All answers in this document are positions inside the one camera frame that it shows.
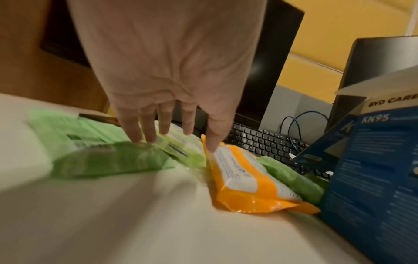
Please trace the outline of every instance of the hand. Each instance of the hand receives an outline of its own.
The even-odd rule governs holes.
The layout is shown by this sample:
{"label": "hand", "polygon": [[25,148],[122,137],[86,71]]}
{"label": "hand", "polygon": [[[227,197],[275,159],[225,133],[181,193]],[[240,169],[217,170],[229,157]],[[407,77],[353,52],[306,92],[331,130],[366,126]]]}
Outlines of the hand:
{"label": "hand", "polygon": [[169,131],[175,100],[185,134],[196,106],[208,113],[206,146],[231,129],[266,0],[68,0],[81,44],[133,142]]}

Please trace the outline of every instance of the white box flap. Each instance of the white box flap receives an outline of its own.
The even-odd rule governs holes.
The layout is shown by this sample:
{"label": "white box flap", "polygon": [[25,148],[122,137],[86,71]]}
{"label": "white box flap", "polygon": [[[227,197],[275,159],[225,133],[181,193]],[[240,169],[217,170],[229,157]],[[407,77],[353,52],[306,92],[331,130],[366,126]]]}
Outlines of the white box flap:
{"label": "white box flap", "polygon": [[418,66],[398,70],[347,86],[336,95],[355,95],[367,98],[418,88]]}

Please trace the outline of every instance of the green package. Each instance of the green package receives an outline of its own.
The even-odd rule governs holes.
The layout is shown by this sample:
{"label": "green package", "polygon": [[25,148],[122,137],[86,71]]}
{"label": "green package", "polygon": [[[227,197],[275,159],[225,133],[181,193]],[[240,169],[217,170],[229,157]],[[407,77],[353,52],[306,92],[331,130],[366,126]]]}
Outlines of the green package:
{"label": "green package", "polygon": [[259,157],[257,159],[268,171],[268,173],[296,192],[306,202],[318,205],[321,201],[324,189],[306,177],[295,172],[283,163],[270,157]]}
{"label": "green package", "polygon": [[167,153],[129,142],[115,125],[46,110],[29,112],[30,126],[53,160],[51,176],[101,177],[173,168]]}
{"label": "green package", "polygon": [[206,155],[200,138],[195,135],[186,136],[183,129],[174,124],[171,124],[166,135],[158,133],[158,121],[155,121],[155,129],[158,135],[155,146],[176,157],[187,167],[206,170]]}

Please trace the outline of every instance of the orange and white packet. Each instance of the orange and white packet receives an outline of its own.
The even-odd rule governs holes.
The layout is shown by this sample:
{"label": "orange and white packet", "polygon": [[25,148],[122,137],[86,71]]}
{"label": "orange and white packet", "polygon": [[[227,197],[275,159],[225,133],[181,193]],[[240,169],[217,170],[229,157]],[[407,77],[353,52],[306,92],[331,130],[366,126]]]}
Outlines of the orange and white packet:
{"label": "orange and white packet", "polygon": [[216,184],[218,202],[232,212],[268,213],[289,209],[315,214],[320,209],[273,178],[256,156],[237,146],[221,145],[215,153],[205,148],[206,157]]}

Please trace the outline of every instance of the black keyboard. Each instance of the black keyboard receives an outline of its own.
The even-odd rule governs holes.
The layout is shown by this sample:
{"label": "black keyboard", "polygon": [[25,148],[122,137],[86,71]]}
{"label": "black keyboard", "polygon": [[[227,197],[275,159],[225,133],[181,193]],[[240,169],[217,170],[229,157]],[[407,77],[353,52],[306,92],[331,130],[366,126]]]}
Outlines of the black keyboard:
{"label": "black keyboard", "polygon": [[245,125],[239,123],[234,123],[229,136],[224,140],[225,143],[239,146],[245,150],[252,152],[254,155],[260,156],[269,156],[275,160],[280,161],[283,164],[286,164],[292,168],[295,172],[305,175],[308,172],[308,168],[304,165],[299,165],[290,158],[290,153],[297,155],[299,151],[303,151],[309,146],[305,142],[293,139],[293,145],[290,143],[290,138],[285,134],[280,134],[277,132],[267,131],[267,130],[254,130]]}

